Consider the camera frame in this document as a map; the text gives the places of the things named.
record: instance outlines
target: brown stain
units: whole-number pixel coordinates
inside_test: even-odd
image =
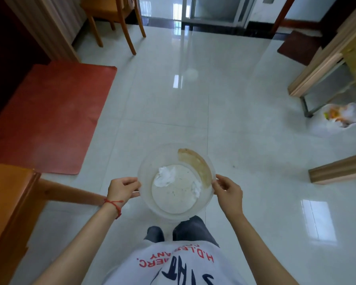
[[[198,172],[200,180],[203,184],[203,189],[206,189],[211,185],[211,170],[203,157],[200,156],[197,152],[187,148],[178,149],[178,159],[180,162],[191,165],[195,171]]]

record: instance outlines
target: wall outlet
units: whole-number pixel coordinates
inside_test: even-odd
[[[263,0],[262,3],[273,4],[274,0]]]

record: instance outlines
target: black pants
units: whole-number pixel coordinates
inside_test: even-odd
[[[158,226],[149,227],[144,239],[153,243],[165,241],[164,234]],[[189,220],[179,223],[174,228],[173,241],[208,241],[219,247],[203,220],[198,216],[191,217]]]

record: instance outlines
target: white wall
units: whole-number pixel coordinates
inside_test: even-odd
[[[256,0],[250,21],[274,23],[286,0],[274,0],[273,4],[264,4]],[[295,0],[286,15],[288,19],[318,22],[336,0]]]
[[[336,0],[295,0],[286,19],[319,22]]]
[[[263,0],[256,0],[252,9],[250,21],[274,23],[286,0],[274,0],[273,4],[264,4]]]

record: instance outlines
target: red string bracelet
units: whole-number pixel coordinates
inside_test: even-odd
[[[115,202],[123,203],[123,202],[124,202],[123,200],[120,200],[120,201],[109,201],[107,198],[105,198],[105,199],[104,199],[104,202],[105,202],[105,203],[107,203],[107,202],[108,202],[108,203],[111,203],[112,205],[114,205],[114,206],[116,207],[117,212],[118,212],[118,215],[117,215],[116,219],[121,216],[121,208],[120,208],[117,204],[115,204]]]

